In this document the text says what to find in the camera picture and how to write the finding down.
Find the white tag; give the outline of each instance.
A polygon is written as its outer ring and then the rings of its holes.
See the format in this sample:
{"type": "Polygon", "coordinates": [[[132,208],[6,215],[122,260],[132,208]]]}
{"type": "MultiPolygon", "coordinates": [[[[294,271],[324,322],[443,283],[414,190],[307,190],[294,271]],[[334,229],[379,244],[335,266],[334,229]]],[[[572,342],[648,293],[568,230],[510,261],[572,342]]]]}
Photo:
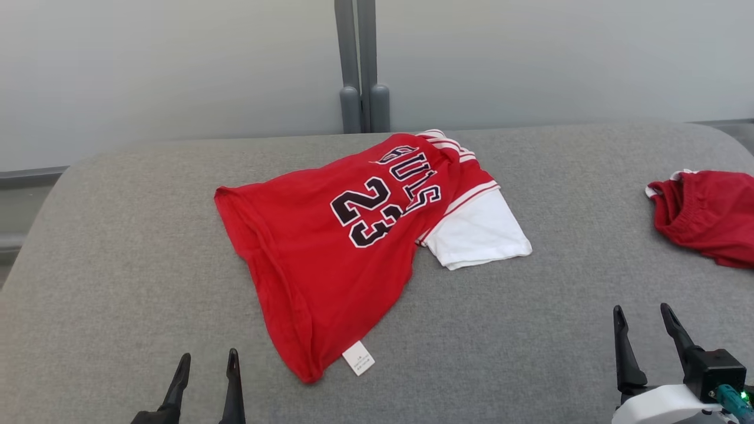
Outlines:
{"type": "Polygon", "coordinates": [[[351,365],[351,369],[357,376],[363,374],[364,371],[368,370],[375,363],[375,360],[366,351],[361,341],[354,343],[353,346],[343,352],[343,358],[348,362],[348,365],[351,365]]]}

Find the gray fabric surface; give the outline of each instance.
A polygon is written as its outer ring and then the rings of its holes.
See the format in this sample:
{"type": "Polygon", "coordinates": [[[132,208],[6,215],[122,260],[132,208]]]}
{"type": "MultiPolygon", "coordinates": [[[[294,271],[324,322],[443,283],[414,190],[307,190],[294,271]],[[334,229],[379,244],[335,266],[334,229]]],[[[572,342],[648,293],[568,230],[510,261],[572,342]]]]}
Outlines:
{"type": "Polygon", "coordinates": [[[420,250],[363,340],[376,364],[356,377],[339,360],[314,386],[274,350],[213,193],[384,135],[135,146],[71,167],[0,292],[0,422],[130,422],[158,406],[183,352],[181,423],[217,422],[235,347],[249,422],[604,423],[619,399],[618,303],[651,384],[682,376],[660,302],[698,344],[754,367],[754,272],[671,245],[643,193],[683,168],[754,174],[739,143],[689,124],[449,137],[502,185],[534,253],[451,272],[420,250]]]}

